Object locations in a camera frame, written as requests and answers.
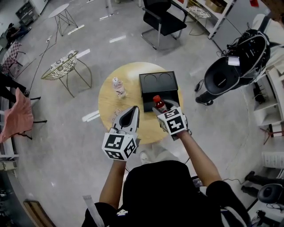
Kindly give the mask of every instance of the pink chair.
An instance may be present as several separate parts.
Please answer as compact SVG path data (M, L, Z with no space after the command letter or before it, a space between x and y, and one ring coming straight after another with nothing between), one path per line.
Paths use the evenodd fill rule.
M47 120L34 121L31 100L39 99L40 97L29 99L23 95L19 88L16 89L16 103L14 106L0 112L0 114L4 115L4 128L0 134L0 143L15 135L28 137L32 140L25 132L30 131L34 123L47 122Z

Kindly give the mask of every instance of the bottle cap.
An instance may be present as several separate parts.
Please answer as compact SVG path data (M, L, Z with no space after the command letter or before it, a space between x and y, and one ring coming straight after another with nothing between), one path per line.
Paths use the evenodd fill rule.
M118 78L117 78L117 77L114 77L114 78L112 79L112 83L113 83L113 84L118 83Z
M156 95L153 97L154 102L159 102L161 100L160 95Z

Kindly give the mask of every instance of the chair armrest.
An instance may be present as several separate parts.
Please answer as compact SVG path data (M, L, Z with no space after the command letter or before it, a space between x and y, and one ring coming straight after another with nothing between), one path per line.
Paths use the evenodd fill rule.
M150 11L149 9L146 8L142 8L142 10L144 10L145 12L151 14L153 17L155 17L159 23L162 23L162 19L161 17L159 17L158 15L154 14L152 11Z
M181 7L179 4L177 4L173 0L171 0L170 2L171 2L172 5L174 5L175 7L179 8L180 10L182 10L184 12L185 16L188 15L188 12L183 7Z

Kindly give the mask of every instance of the black tray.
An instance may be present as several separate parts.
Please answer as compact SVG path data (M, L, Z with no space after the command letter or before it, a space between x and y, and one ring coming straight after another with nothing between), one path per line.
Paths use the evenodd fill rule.
M139 80L144 112L152 111L155 95L160 95L161 99L173 100L179 104L178 84L173 71L140 74Z

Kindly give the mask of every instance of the plastic bottle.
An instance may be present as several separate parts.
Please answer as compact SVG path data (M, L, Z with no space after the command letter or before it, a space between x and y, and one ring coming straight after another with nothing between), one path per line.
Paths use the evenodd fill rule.
M154 97L153 97L153 100L154 100L154 102L155 102L156 108L159 109L159 111L160 111L161 113L165 113L165 112L168 111L168 109L167 109L167 107L166 107L164 101L161 100L160 95L154 96Z
M116 92L116 94L119 98L122 98L126 95L126 91L125 91L125 88L123 86L123 83L117 77L114 77L112 79L112 87L114 88L114 90L115 90L115 92Z

